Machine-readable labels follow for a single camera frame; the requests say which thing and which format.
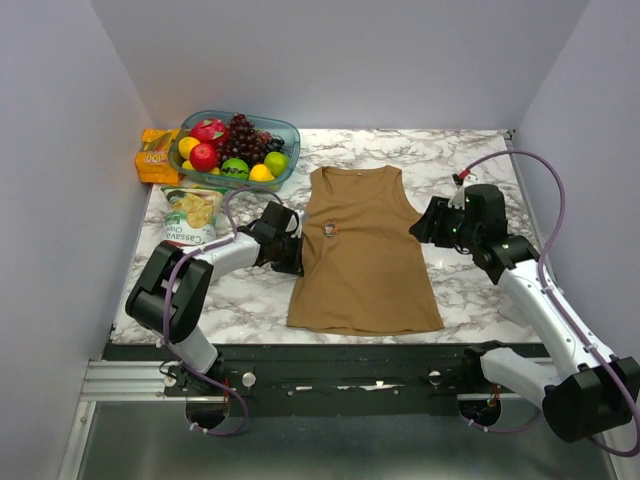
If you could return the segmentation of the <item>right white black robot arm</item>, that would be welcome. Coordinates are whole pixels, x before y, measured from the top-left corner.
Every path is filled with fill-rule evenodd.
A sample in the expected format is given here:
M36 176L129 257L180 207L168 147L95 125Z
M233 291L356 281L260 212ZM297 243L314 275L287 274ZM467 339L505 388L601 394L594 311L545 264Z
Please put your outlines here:
M494 185L435 196L410 228L419 242L471 255L515 304L553 364L539 365L498 341L471 348L460 379L480 392L504 386L541 410L551 430L575 442L639 420L639 364L601 344L547 274L531 242L508 230L505 200Z

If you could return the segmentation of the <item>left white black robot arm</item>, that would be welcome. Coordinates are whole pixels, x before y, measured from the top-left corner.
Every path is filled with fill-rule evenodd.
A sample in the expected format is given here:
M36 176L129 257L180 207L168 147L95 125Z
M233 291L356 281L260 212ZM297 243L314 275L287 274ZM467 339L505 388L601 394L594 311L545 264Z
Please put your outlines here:
M224 389L221 356L199 326L210 284L266 264L301 274L301 230L301 213L271 201L257 220L211 243L179 247L163 241L129 293L125 312L161 338L197 393Z

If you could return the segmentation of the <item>orange brooch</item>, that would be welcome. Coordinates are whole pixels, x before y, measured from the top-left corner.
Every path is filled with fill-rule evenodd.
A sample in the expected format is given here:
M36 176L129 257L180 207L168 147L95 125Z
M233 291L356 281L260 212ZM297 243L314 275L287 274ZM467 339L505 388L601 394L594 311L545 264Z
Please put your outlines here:
M339 227L334 222L328 222L323 226L322 232L325 237L332 238L335 237L339 233Z

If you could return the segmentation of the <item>brown clothing garment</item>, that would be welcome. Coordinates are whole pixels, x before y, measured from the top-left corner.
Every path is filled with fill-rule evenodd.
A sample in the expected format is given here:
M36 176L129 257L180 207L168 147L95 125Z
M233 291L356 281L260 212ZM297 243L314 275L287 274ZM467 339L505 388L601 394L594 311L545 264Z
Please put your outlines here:
M321 167L310 180L304 274L288 326L372 336L443 329L421 245L409 234L421 215L406 197L401 170ZM328 222L339 227L335 237L322 232Z

